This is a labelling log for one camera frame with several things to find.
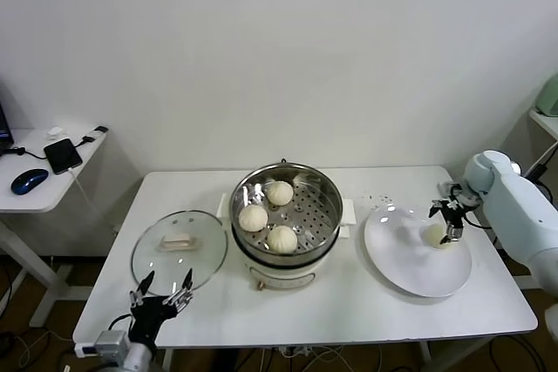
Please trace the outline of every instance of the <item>blue mouse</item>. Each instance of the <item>blue mouse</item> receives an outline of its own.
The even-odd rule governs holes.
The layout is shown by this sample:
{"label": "blue mouse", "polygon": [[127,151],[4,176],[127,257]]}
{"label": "blue mouse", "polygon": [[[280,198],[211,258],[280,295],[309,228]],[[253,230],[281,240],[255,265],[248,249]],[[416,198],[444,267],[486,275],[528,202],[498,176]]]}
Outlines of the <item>blue mouse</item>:
{"label": "blue mouse", "polygon": [[11,191],[16,195],[25,195],[49,177],[45,169],[31,169],[21,173],[11,182]]}

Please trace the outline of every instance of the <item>glass lid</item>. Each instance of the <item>glass lid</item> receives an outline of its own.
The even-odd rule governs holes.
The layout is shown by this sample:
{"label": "glass lid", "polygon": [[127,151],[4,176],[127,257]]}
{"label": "glass lid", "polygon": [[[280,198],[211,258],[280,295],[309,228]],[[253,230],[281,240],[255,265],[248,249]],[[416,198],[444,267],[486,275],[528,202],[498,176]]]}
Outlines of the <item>glass lid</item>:
{"label": "glass lid", "polygon": [[171,213],[139,237],[132,254],[132,275],[139,284],[154,270],[149,293],[170,295],[181,287],[192,268],[193,289],[196,289],[219,270],[227,247],[227,233],[212,214]]}

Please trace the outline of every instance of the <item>white wall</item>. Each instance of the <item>white wall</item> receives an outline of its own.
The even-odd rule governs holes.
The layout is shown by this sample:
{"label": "white wall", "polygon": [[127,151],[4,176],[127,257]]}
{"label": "white wall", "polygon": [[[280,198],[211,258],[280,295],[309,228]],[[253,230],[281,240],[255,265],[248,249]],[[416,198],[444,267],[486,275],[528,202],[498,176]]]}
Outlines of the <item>white wall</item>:
{"label": "white wall", "polygon": [[457,167],[558,69],[556,0],[0,0],[0,17],[14,125],[111,127],[106,210],[152,170]]}

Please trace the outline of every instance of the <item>perforated steamer tray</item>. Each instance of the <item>perforated steamer tray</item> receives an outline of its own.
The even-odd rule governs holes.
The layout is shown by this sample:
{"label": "perforated steamer tray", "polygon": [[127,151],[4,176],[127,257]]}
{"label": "perforated steamer tray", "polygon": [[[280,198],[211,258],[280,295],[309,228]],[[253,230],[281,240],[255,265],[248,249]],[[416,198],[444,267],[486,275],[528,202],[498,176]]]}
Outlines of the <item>perforated steamer tray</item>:
{"label": "perforated steamer tray", "polygon": [[[293,200],[285,206],[275,206],[266,198],[267,187],[282,180],[293,186]],[[241,229],[240,211],[256,204],[268,213],[268,225],[257,233]],[[252,172],[236,187],[231,196],[230,216],[234,237],[241,250],[270,267],[308,265],[316,261],[333,245],[338,236],[343,202],[339,191],[323,173],[308,166],[279,163]],[[296,233],[298,244],[292,254],[273,252],[267,237],[275,226],[284,225]]]}

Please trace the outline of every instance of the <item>cable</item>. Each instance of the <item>cable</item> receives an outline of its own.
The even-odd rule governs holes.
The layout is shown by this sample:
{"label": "cable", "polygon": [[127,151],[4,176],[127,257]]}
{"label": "cable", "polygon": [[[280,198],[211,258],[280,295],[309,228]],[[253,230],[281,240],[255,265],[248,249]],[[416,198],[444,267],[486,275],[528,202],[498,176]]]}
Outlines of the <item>cable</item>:
{"label": "cable", "polygon": [[[327,346],[318,346],[318,347],[319,347],[319,348],[325,348],[325,349],[327,350],[327,353],[328,353],[328,354],[331,353],[331,352],[330,352],[330,348],[328,348]],[[341,352],[343,352],[343,349],[344,349],[344,346],[338,346],[337,348],[334,348],[333,350],[335,350],[336,352],[338,352],[338,354],[341,354]],[[313,353],[315,356],[318,356],[318,355],[319,355],[319,354],[316,353],[314,350],[312,350],[312,353]],[[320,359],[320,362],[323,362],[323,363],[332,363],[332,362],[334,362],[334,361],[336,361],[336,360],[337,360],[337,355],[334,355],[331,359]]]}
{"label": "cable", "polygon": [[531,353],[538,359],[539,363],[541,364],[541,369],[546,372],[547,366],[545,365],[542,356],[539,354],[539,352],[537,352],[537,350],[529,342],[529,340],[527,340],[527,338],[523,337],[522,335],[515,336],[515,339],[517,339],[518,342],[521,341],[523,344],[525,344],[525,346],[527,346],[527,348],[531,349]]}
{"label": "cable", "polygon": [[85,137],[83,137],[83,138],[81,139],[81,141],[79,142],[79,144],[78,144],[78,145],[75,145],[75,147],[78,148],[78,147],[81,147],[82,145],[85,145],[85,144],[87,144],[87,143],[91,143],[91,141],[88,141],[88,140],[85,139]]}
{"label": "cable", "polygon": [[515,337],[513,335],[499,335],[497,337],[494,337],[490,343],[488,344],[488,354],[490,355],[490,360],[492,361],[494,367],[496,368],[496,370],[498,372],[502,372],[502,369],[500,369],[500,366],[498,365],[498,363],[496,362],[496,359],[494,358],[494,343],[496,342],[496,340],[498,340],[498,338],[507,338],[510,340],[513,340],[514,342],[518,343],[520,346],[522,346],[529,354],[529,357],[531,357],[531,360],[533,361],[535,367],[537,368],[538,372],[547,372],[547,367],[544,364],[544,361],[542,360],[541,355],[539,354],[539,352],[537,352],[535,350],[535,348],[533,347],[533,345],[531,345],[531,343],[529,343],[527,340],[523,339],[521,340],[518,337]]}
{"label": "cable", "polygon": [[[324,347],[326,350],[323,351],[321,354],[317,355],[314,359],[312,359],[304,368],[303,370],[301,370],[301,372],[306,372],[308,369],[310,369],[312,367],[312,365],[314,363],[316,363],[318,360],[320,360],[322,357],[324,357],[325,355],[329,354],[329,353],[333,353],[335,354],[343,363],[344,365],[347,367],[347,369],[350,372],[355,372],[355,370],[350,366],[350,364],[345,360],[344,357],[341,356],[341,354],[339,352],[337,352],[335,349],[333,348],[327,348]],[[378,348],[380,350],[380,358],[378,360],[378,368],[377,368],[377,372],[379,372],[379,370],[382,368],[382,349],[380,348],[380,346],[378,345]]]}
{"label": "cable", "polygon": [[528,177],[529,174],[531,174],[531,172],[533,171],[533,169],[539,164],[541,163],[541,161],[545,158],[545,156],[548,154],[548,152],[550,152],[552,149],[554,148],[552,155],[550,156],[549,159],[547,159],[547,162],[543,164],[543,166],[545,166],[551,158],[554,157],[556,150],[558,149],[558,141],[555,141],[532,165],[531,167],[529,167],[527,169],[527,171],[525,172],[525,174],[523,175],[524,178]]}
{"label": "cable", "polygon": [[0,154],[17,154],[18,156],[23,156],[24,154],[29,154],[30,156],[33,156],[35,159],[46,160],[46,157],[40,157],[40,156],[37,156],[33,152],[28,152],[27,150],[25,150],[25,147],[9,148],[7,150],[4,150]]}
{"label": "cable", "polygon": [[131,316],[132,316],[131,314],[124,314],[124,315],[120,315],[120,316],[116,317],[114,320],[112,320],[111,325],[108,326],[108,329],[109,329],[109,330],[112,330],[112,328],[114,327],[114,325],[115,325],[117,322],[120,322],[120,321],[122,321],[122,320],[125,320],[126,318],[131,317]]}
{"label": "cable", "polygon": [[552,160],[552,158],[553,158],[553,157],[555,156],[555,154],[556,154],[556,150],[558,150],[558,146],[556,146],[556,147],[554,148],[554,150],[550,153],[550,156],[548,157],[547,161],[545,161],[545,162],[543,163],[544,166],[546,166],[548,163],[550,163],[550,160]]}
{"label": "cable", "polygon": [[8,268],[6,267],[6,265],[4,265],[3,262],[0,262],[0,264],[2,264],[3,272],[6,274],[6,279],[8,280],[8,300],[6,300],[6,305],[4,306],[4,308],[2,309],[2,313],[0,314],[0,320],[2,320],[4,314],[6,314],[6,311],[8,311],[8,306],[10,305],[11,295],[13,293],[14,286],[13,286],[13,282],[11,281],[10,272],[8,272]]}
{"label": "cable", "polygon": [[550,192],[550,189],[548,188],[548,186],[546,186],[546,185],[545,185],[544,183],[542,183],[540,180],[537,180],[537,181],[535,182],[535,184],[536,184],[537,186],[543,188],[543,189],[547,192],[548,201],[549,201],[551,204],[554,204],[554,203],[555,203],[555,197],[552,195],[552,192]]}
{"label": "cable", "polygon": [[466,214],[466,213],[463,214],[463,220],[465,220],[466,223],[469,224],[471,227],[481,228],[481,229],[483,229],[483,230],[492,230],[492,227],[480,226],[479,224],[475,224],[474,222],[471,222],[471,221],[467,218],[467,214]]}
{"label": "cable", "polygon": [[378,359],[378,366],[376,367],[376,372],[380,372],[380,370],[382,369],[382,361],[383,356],[382,356],[382,347],[378,344],[378,353],[379,353],[379,359]]}
{"label": "cable", "polygon": [[269,357],[268,360],[268,366],[265,368],[265,372],[269,372],[269,368],[271,368],[271,361],[273,361],[273,355],[276,353],[275,348],[271,349],[271,356]]}
{"label": "cable", "polygon": [[263,372],[263,358],[265,357],[265,348],[262,349],[262,361],[260,362],[260,372]]}
{"label": "cable", "polygon": [[[62,342],[72,342],[72,339],[65,339],[64,337],[61,337],[59,334],[55,333],[54,331],[51,331],[49,329],[46,329],[46,332],[43,333],[38,339],[36,339],[32,344],[27,345],[27,343],[25,342],[25,340],[22,338],[22,335],[27,334],[29,331],[33,330],[27,330],[25,333],[16,336],[16,339],[24,345],[25,350],[24,352],[19,356],[19,361],[17,363],[17,366],[19,366],[19,370],[25,370],[27,369],[29,366],[31,366],[32,364],[36,363],[38,358],[41,357],[41,355],[46,351],[46,349],[48,348],[49,343],[51,342],[51,335],[54,335],[57,339],[59,339]],[[35,359],[33,360],[33,362],[29,362],[30,358],[31,358],[31,349],[36,346],[41,340],[43,340],[43,338],[47,336],[47,343],[44,346],[43,350],[40,352],[39,355],[37,355],[35,357]]]}
{"label": "cable", "polygon": [[238,372],[239,370],[241,370],[241,368],[244,366],[244,363],[246,363],[246,361],[252,357],[252,355],[256,352],[256,348],[253,348],[252,351],[250,353],[248,353],[248,355],[244,358],[244,360],[241,362],[240,365],[238,365],[238,368],[235,369],[235,372]]}
{"label": "cable", "polygon": [[283,352],[280,352],[280,353],[281,353],[281,356],[284,357],[285,359],[292,359],[293,357],[297,357],[297,356],[300,356],[300,355],[302,354],[301,352],[296,352],[296,353],[295,353],[294,350],[293,350],[293,354],[292,354],[292,355],[286,355],[286,354],[283,353]]}
{"label": "cable", "polygon": [[32,152],[28,152],[27,150],[25,150],[24,153],[25,153],[25,154],[29,154],[30,156],[33,156],[35,159],[46,160],[46,157],[37,156],[36,154],[34,154],[34,153],[32,153]]}
{"label": "cable", "polygon": [[87,206],[92,210],[92,212],[95,214],[95,216],[98,218],[99,221],[101,221],[107,227],[112,229],[111,223],[106,220],[106,218],[101,214],[101,212],[98,210],[98,208],[92,203],[92,201],[87,196],[87,193],[85,192],[85,189],[81,186],[81,183],[78,180],[78,176],[76,176],[76,173],[73,171],[73,169],[69,168],[68,172],[70,172],[71,176],[73,177],[73,181],[78,186],[78,189],[81,192],[81,194],[83,195],[84,201],[87,204]]}

